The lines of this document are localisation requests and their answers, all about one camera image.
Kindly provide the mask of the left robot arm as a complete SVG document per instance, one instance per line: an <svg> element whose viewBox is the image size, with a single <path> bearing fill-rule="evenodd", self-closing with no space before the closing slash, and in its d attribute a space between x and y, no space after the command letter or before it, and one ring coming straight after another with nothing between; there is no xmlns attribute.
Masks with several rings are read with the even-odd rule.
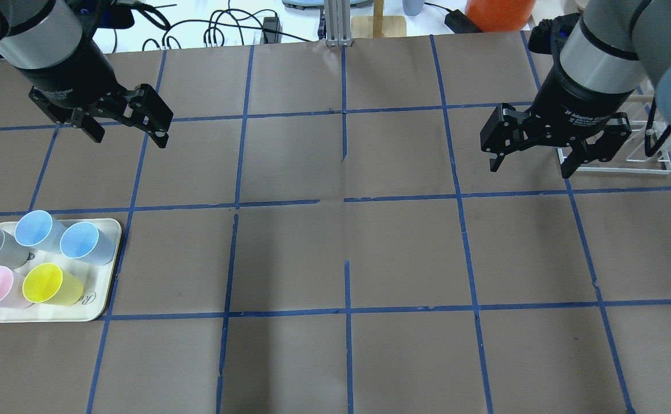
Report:
<svg viewBox="0 0 671 414"><path fill-rule="evenodd" d="M128 90L93 34L65 1L0 1L0 55L31 83L30 101L56 125L80 129L94 142L108 118L149 134L165 148L173 112L153 86Z"/></svg>

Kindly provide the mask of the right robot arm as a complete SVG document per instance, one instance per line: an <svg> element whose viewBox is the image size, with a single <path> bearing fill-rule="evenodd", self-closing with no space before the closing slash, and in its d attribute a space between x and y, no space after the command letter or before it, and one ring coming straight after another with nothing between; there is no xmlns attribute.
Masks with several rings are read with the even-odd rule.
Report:
<svg viewBox="0 0 671 414"><path fill-rule="evenodd" d="M590 1L582 13L541 21L528 48L553 66L525 111L501 103L480 131L491 172L533 147L569 147L561 175L609 162L631 136L622 105L648 79L671 134L671 1Z"/></svg>

